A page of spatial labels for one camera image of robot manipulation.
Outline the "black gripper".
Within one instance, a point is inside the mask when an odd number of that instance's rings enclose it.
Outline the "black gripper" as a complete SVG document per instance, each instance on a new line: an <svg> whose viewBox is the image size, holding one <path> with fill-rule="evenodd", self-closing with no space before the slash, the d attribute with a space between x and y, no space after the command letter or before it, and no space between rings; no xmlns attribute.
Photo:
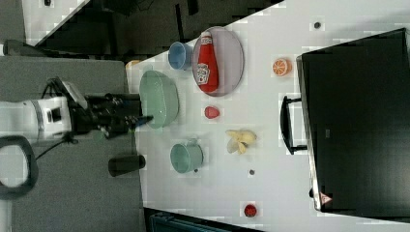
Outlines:
<svg viewBox="0 0 410 232"><path fill-rule="evenodd" d="M109 101L116 106L140 106L138 94L112 94L105 96L85 96L83 99L68 97L68 107L71 116L72 134L84 135L91 131L129 131L147 124L153 116L127 116L114 118L110 122Z"/></svg>

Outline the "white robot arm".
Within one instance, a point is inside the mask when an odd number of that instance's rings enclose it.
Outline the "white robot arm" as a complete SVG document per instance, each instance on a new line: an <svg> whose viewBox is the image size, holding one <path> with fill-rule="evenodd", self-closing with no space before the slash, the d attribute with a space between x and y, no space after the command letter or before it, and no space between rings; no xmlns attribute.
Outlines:
<svg viewBox="0 0 410 232"><path fill-rule="evenodd" d="M1 232L130 232L141 190L112 165L135 156L134 101L1 104Z"/></svg>

